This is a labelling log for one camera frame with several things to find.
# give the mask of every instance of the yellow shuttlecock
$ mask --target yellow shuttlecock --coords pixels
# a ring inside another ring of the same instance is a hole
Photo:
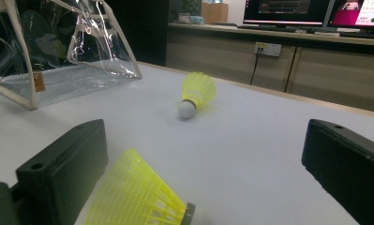
[[[216,95],[213,79],[200,72],[186,75],[183,82],[183,100],[178,105],[181,117],[188,119]]]
[[[85,225],[180,225],[186,210],[137,151],[129,149],[103,180]]]

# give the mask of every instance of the black cable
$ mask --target black cable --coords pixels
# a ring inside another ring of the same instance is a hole
[[[253,75],[251,76],[251,81],[250,81],[250,85],[253,84],[253,78],[254,78],[254,74],[256,73],[256,68],[257,68],[257,65],[259,63],[259,58],[260,58],[260,53],[262,51],[262,48],[258,48],[257,49],[257,52],[256,52],[256,62],[254,64],[254,70],[253,70]]]

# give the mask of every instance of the white wall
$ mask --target white wall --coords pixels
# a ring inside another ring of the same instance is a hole
[[[222,2],[228,4],[228,23],[242,25],[246,0],[222,0]]]

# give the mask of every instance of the white table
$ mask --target white table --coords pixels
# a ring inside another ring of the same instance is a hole
[[[26,160],[102,118],[110,163],[136,148],[183,201],[197,205],[192,224],[357,224],[301,156],[309,119],[374,141],[374,113],[218,80],[216,98],[182,120],[176,106],[184,74],[140,67],[140,81],[31,112],[0,96],[0,181],[14,185]]]

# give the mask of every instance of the brown tag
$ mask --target brown tag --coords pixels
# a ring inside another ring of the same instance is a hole
[[[44,85],[42,72],[34,72],[34,82],[36,92],[46,91],[46,85]]]

